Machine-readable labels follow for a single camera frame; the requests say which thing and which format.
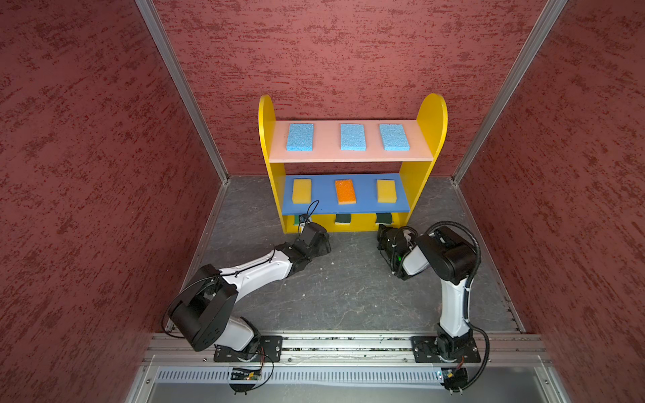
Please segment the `dark green wavy sponge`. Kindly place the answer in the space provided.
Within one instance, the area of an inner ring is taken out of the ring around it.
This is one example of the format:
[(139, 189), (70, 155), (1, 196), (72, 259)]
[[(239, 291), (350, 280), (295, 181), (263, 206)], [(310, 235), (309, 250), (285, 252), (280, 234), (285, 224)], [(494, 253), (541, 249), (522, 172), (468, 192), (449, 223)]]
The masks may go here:
[(336, 225), (351, 225), (351, 221), (351, 214), (337, 214), (334, 220)]
[(377, 213), (376, 224), (391, 226), (393, 224), (393, 216), (391, 213)]

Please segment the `yellow sponge back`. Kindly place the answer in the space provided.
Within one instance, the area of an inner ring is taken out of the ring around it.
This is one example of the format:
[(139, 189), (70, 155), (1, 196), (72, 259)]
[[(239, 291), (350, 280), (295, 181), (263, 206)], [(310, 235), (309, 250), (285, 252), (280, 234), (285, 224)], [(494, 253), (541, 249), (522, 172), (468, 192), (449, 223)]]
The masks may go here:
[(379, 179), (377, 181), (377, 202), (380, 204), (395, 204), (398, 196), (394, 180)]

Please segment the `yellow sponge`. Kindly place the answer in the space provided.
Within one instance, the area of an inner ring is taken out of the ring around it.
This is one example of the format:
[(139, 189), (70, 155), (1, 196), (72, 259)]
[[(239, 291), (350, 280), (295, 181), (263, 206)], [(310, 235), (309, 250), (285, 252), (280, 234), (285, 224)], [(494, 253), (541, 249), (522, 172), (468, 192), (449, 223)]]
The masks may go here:
[(312, 202), (312, 181), (297, 178), (292, 182), (292, 203), (294, 205), (309, 205)]
[(377, 202), (380, 204), (395, 204), (398, 196), (394, 180), (379, 179), (377, 181)]

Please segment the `yellow sponge front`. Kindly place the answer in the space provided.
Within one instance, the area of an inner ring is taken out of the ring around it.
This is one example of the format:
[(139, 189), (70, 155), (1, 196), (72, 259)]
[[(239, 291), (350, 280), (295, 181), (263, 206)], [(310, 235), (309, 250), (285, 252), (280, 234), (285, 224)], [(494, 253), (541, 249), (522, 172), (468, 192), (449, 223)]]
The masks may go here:
[(309, 205), (312, 202), (312, 181), (297, 178), (292, 182), (292, 203), (294, 205)]

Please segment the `orange sponge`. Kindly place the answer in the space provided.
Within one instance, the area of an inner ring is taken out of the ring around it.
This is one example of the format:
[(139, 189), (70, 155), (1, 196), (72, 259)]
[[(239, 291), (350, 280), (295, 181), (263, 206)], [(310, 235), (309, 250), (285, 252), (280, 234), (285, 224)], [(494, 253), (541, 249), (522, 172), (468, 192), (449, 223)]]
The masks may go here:
[(352, 205), (357, 203), (354, 183), (351, 179), (342, 179), (334, 182), (334, 187), (339, 205)]

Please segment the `blue sponge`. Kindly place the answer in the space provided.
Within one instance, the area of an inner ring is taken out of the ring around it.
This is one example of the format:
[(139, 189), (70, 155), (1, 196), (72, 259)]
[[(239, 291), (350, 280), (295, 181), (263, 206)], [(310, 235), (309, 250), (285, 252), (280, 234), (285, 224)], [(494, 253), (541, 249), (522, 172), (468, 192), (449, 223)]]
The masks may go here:
[(363, 124), (341, 124), (340, 148), (342, 151), (366, 151), (365, 133)]
[(380, 124), (379, 131), (385, 151), (407, 152), (410, 150), (405, 129), (401, 124)]
[(289, 124), (288, 152), (311, 152), (313, 150), (314, 124)]

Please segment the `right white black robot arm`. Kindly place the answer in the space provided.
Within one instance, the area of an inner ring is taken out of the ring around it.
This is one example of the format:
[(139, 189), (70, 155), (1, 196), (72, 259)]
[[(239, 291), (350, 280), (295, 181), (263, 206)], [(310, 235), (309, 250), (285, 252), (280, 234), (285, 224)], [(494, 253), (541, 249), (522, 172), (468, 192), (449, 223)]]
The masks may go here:
[(409, 226), (378, 226), (377, 249), (391, 273), (409, 280), (432, 270), (441, 280), (442, 311), (431, 351), (443, 362), (459, 361), (469, 351), (470, 287), (479, 268), (480, 246), (465, 226), (441, 221), (420, 233)]

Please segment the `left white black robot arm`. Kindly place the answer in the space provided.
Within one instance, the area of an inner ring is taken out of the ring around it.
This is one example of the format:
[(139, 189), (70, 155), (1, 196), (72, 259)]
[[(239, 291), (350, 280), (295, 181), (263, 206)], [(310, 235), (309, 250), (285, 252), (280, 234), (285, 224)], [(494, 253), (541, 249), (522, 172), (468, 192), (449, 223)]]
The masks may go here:
[(250, 321), (233, 316), (236, 302), (330, 252), (327, 230), (306, 223), (293, 243), (282, 243), (256, 260), (225, 269), (203, 265), (166, 313), (193, 350), (223, 347), (250, 361), (260, 353), (261, 334)]

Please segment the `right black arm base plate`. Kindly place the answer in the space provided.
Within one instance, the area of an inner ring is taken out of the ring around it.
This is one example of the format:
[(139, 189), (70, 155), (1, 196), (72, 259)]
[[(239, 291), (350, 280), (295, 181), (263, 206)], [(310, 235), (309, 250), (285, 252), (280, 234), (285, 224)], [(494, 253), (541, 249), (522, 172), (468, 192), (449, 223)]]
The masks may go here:
[(411, 337), (411, 344), (418, 364), (475, 364), (481, 361), (479, 348), (469, 334), (459, 338), (415, 336)]

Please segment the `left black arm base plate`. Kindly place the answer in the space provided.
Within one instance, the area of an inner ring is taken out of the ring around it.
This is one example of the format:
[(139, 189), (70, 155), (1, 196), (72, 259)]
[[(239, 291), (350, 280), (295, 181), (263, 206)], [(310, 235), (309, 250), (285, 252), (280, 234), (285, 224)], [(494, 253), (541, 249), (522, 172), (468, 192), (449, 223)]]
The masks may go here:
[(213, 361), (216, 363), (259, 363), (264, 361), (268, 364), (277, 363), (281, 359), (282, 336), (260, 336), (251, 340), (241, 351), (236, 351), (228, 347), (215, 346)]

